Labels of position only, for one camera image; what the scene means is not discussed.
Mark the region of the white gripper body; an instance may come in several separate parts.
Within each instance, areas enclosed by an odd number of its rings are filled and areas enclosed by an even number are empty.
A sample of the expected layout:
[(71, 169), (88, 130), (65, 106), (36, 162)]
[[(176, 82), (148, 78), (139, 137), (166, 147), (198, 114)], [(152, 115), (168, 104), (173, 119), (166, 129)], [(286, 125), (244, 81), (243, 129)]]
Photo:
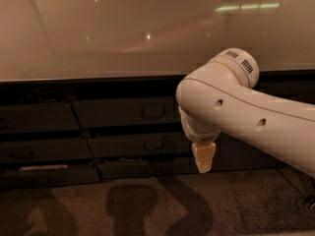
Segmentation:
[(208, 144), (219, 137), (221, 132), (218, 129), (190, 117), (181, 108), (178, 110), (184, 134), (192, 143)]

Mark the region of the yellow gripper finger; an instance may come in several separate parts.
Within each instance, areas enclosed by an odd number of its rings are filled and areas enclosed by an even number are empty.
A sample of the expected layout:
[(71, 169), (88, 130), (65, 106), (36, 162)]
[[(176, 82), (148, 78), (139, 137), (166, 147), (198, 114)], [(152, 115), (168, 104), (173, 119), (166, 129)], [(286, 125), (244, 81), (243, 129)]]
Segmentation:
[(216, 144), (192, 144), (192, 151), (198, 171), (203, 174), (212, 169), (213, 159), (216, 153)]

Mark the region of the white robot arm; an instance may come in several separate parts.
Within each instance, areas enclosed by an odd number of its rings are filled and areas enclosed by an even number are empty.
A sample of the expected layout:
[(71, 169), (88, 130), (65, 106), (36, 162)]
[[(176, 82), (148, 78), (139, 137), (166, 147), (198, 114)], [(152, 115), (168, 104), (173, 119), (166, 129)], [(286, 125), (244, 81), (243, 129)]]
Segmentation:
[(176, 101), (201, 173), (211, 169), (215, 139), (228, 134), (315, 177), (315, 106), (254, 90), (255, 59), (228, 48), (187, 75)]

